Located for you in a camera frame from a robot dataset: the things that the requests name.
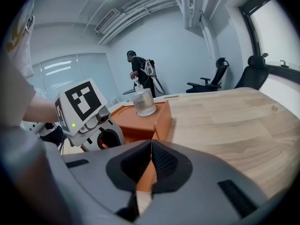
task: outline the black cap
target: black cap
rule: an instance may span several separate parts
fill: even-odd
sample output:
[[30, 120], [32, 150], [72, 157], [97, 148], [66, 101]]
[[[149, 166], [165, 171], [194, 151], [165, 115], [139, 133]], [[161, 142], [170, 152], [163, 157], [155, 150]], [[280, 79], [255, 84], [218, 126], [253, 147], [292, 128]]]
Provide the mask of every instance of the black cap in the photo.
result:
[[127, 52], [127, 56], [136, 56], [136, 53], [135, 51], [130, 50]]

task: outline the ceiling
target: ceiling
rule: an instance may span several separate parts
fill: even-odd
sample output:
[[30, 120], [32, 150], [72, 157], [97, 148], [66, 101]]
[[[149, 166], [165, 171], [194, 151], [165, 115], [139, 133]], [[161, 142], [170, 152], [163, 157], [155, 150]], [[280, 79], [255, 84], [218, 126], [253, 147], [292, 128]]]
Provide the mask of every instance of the ceiling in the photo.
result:
[[111, 9], [119, 9], [129, 1], [131, 0], [36, 0], [33, 10], [35, 27], [58, 23], [86, 25], [92, 17], [90, 25], [96, 26]]

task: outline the clear bottle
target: clear bottle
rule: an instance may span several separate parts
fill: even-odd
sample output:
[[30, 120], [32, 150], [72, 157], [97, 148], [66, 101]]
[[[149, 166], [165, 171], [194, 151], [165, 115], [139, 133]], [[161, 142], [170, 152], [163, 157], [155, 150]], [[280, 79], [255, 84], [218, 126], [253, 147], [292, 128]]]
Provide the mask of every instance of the clear bottle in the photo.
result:
[[144, 89], [142, 85], [135, 86], [135, 92], [131, 97], [139, 116], [148, 116], [156, 111], [150, 88]]

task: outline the chair armrest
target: chair armrest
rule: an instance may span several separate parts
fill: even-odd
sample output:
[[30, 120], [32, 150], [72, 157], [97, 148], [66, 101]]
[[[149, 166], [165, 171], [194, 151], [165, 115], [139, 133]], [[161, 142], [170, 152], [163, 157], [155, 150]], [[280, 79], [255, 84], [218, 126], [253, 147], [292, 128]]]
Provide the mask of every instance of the chair armrest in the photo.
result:
[[213, 85], [213, 84], [206, 84], [205, 86], [206, 86], [206, 87], [209, 87], [209, 88], [222, 88], [222, 87], [219, 86], [219, 85]]
[[205, 84], [207, 84], [207, 81], [210, 81], [210, 79], [206, 77], [200, 77], [200, 79], [205, 80]]
[[198, 87], [198, 86], [200, 86], [200, 84], [192, 83], [192, 82], [188, 82], [187, 85], [191, 85], [191, 86], [193, 86], [193, 87]]

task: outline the air vent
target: air vent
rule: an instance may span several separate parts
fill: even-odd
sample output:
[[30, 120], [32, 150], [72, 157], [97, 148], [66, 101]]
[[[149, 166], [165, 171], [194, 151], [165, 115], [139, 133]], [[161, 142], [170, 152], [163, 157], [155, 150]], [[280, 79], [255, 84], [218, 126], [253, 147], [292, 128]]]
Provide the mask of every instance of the air vent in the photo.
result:
[[95, 27], [96, 32], [100, 32], [101, 29], [110, 21], [112, 20], [116, 15], [118, 14], [118, 10], [112, 9], [106, 16], [99, 22], [99, 24]]

